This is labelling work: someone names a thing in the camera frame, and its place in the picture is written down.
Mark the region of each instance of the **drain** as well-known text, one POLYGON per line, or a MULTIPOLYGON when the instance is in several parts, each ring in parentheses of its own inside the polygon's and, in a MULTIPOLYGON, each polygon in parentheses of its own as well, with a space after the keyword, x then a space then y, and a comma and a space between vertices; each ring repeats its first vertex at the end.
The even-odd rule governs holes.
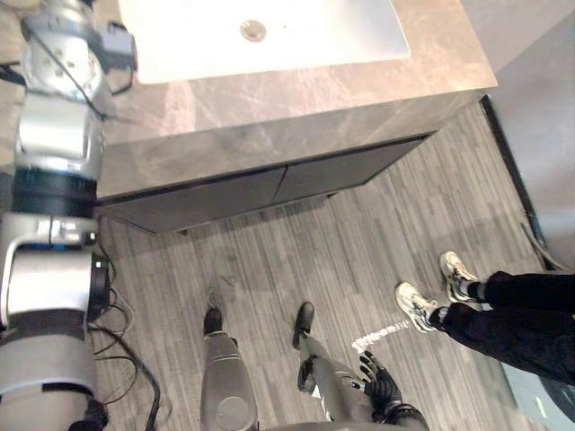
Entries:
POLYGON ((255 20, 242 22, 240 32, 250 42, 261 42, 266 37, 266 28, 261 22, 255 20))

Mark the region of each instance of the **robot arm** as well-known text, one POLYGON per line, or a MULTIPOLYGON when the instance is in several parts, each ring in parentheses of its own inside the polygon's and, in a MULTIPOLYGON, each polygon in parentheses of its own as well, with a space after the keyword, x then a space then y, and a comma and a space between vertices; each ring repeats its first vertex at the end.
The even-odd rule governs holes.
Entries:
POLYGON ((91 251, 93 209, 114 109, 106 73, 136 69, 135 44, 121 26, 96 26, 87 0, 45 0, 22 34, 28 91, 0 233, 0 429, 100 430, 86 334, 110 278, 91 251))

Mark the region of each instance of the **black pants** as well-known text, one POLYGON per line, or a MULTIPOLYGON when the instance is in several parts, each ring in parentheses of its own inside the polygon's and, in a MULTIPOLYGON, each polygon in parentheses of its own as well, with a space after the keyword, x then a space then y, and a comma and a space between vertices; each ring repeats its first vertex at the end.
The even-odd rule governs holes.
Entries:
POLYGON ((492 311, 453 303, 430 322, 452 339, 516 368, 575 384, 575 278, 493 274, 485 287, 492 311))

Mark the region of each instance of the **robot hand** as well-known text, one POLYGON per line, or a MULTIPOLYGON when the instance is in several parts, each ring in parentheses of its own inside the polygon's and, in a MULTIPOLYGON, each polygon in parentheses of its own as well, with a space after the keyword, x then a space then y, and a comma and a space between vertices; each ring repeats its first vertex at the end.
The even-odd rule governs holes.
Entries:
POLYGON ((387 369, 371 352, 364 352, 359 360, 364 364, 359 369, 367 377, 364 379, 364 393, 374 407, 372 419, 374 422, 383 422, 394 407, 402 404, 402 393, 387 369))

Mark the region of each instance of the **baseboard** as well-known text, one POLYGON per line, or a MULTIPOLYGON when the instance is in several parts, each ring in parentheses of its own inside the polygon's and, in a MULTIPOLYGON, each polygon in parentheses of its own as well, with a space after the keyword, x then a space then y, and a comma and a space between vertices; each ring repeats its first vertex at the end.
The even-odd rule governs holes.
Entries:
MULTIPOLYGON (((533 232, 535 239, 544 248, 547 248, 543 231, 541 229, 541 225, 539 224, 539 220, 537 219, 535 207, 533 206, 533 202, 531 202, 531 198, 527 193, 527 188, 525 186, 525 183, 523 182, 523 179, 521 178, 521 174, 519 173, 519 168, 517 166, 517 163, 515 162, 513 153, 511 153, 511 148, 509 147, 509 141, 505 137, 505 133, 503 133, 503 128, 501 127, 501 123, 497 118, 497 114, 495 113, 495 109, 493 108, 493 104, 491 103, 491 98, 489 97, 489 95, 483 96, 482 99, 480 100, 480 104, 482 105, 483 112, 485 112, 485 116, 487 117, 487 121, 490 125, 491 132, 493 136, 495 136, 495 142, 497 143, 497 147, 500 150, 503 162, 505 162, 505 166, 507 167, 509 175, 511 176, 511 180, 513 181, 515 190, 519 195, 521 205, 525 210, 525 214, 527 217, 527 221, 529 222, 531 232, 533 232)), ((541 259, 546 269, 548 270, 555 269, 555 267, 544 256, 541 256, 541 259)))

